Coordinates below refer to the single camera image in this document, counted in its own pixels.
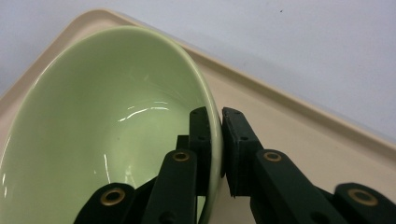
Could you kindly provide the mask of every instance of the bowl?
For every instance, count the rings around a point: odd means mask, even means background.
[[[197,65],[145,28],[111,28],[77,42],[39,76],[13,122],[0,163],[0,223],[72,223],[103,185],[138,188],[159,173],[177,136],[189,134],[190,112],[202,106],[212,137],[206,222],[222,138]]]

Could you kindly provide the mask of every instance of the brass screw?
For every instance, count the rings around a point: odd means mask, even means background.
[[[275,152],[265,152],[264,158],[268,161],[281,161],[282,157]]]
[[[125,191],[120,188],[109,189],[102,194],[100,202],[105,206],[112,206],[120,203],[125,198]]]
[[[349,189],[347,191],[349,197],[357,203],[361,203],[367,206],[378,205],[378,199],[371,193],[363,189]]]
[[[175,161],[187,161],[190,159],[190,155],[186,152],[177,152],[173,155]]]

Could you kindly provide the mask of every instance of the light green ceramic dish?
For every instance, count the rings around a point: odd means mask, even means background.
[[[72,223],[110,182],[156,176],[189,114],[206,106],[212,170],[201,220],[219,183],[219,116],[205,81],[177,44],[122,26],[67,49],[29,91],[0,164],[0,223]]]

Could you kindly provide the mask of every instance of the tray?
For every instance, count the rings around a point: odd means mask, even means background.
[[[0,99],[0,153],[21,101],[37,76],[63,49],[99,30],[117,26],[147,26],[105,9],[72,21],[26,73]],[[216,100],[242,111],[266,148],[285,152],[315,185],[333,192],[336,185],[357,182],[396,202],[396,146],[314,108],[286,93],[177,42],[199,65]],[[255,223],[248,198],[230,197],[222,180],[211,223]]]

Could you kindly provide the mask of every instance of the white surface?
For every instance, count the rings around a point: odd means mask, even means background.
[[[71,20],[98,7],[396,143],[395,1],[3,1],[0,94]]]

